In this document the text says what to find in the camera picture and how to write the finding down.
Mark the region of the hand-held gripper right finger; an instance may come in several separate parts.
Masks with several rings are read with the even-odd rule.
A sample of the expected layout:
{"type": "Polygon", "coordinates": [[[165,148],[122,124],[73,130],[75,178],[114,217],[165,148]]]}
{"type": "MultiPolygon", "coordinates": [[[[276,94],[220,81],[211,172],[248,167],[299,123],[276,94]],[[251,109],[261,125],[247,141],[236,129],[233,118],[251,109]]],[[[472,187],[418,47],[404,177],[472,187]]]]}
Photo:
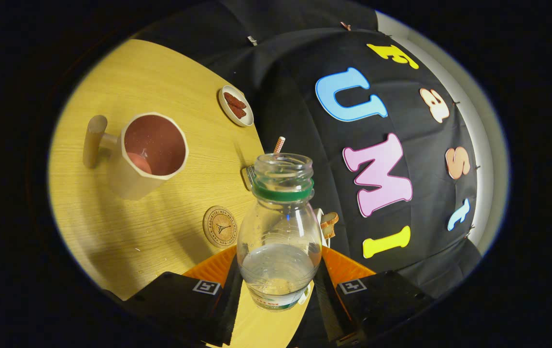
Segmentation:
{"type": "Polygon", "coordinates": [[[376,273],[326,246],[315,292],[328,340],[337,345],[369,345],[433,304],[431,295],[399,273],[376,273]]]}

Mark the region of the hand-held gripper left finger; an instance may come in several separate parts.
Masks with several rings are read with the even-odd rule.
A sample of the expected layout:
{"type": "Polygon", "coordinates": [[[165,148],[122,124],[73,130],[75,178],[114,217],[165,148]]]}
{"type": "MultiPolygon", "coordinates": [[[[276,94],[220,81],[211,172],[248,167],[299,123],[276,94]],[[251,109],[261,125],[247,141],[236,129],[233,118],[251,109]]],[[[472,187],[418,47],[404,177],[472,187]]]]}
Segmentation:
{"type": "Polygon", "coordinates": [[[127,300],[105,293],[124,310],[192,345],[231,344],[242,277],[236,246],[179,275],[163,272],[127,300]]]}

